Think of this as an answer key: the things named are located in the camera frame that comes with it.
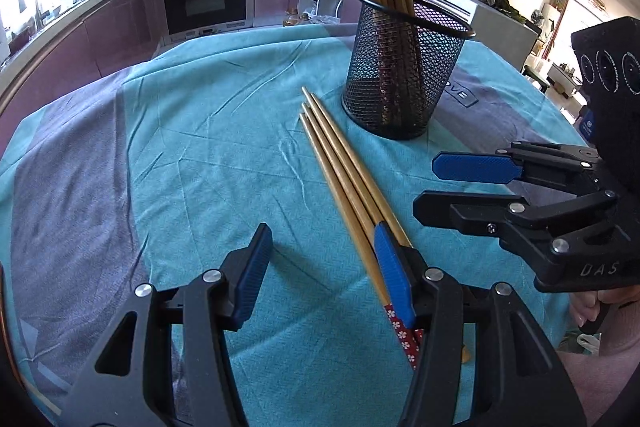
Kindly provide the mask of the pink sleeve right forearm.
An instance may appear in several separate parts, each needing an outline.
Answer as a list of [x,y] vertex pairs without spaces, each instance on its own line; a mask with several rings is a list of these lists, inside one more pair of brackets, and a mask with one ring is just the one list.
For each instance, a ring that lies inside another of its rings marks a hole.
[[593,426],[622,393],[639,365],[639,333],[611,327],[601,337],[599,355],[559,352]]

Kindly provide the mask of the person's right hand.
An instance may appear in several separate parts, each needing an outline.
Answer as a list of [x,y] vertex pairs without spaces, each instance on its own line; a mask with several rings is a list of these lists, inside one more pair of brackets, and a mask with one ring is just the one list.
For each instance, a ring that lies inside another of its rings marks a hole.
[[609,289],[608,291],[583,291],[570,294],[570,315],[582,329],[597,320],[604,305],[620,307],[639,300],[639,286]]

